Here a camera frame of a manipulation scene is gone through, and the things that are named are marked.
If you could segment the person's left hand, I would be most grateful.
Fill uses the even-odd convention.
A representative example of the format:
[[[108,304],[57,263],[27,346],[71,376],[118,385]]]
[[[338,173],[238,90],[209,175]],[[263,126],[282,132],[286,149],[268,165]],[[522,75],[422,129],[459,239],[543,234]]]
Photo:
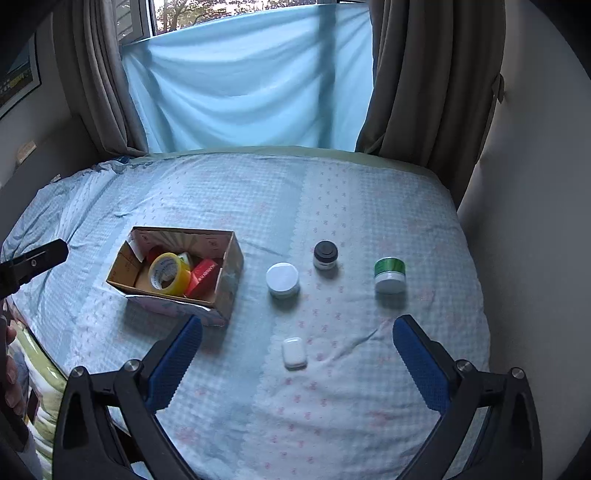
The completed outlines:
[[[26,410],[26,401],[23,396],[21,385],[18,383],[18,368],[14,359],[6,357],[6,381],[5,401],[17,416],[22,417]]]

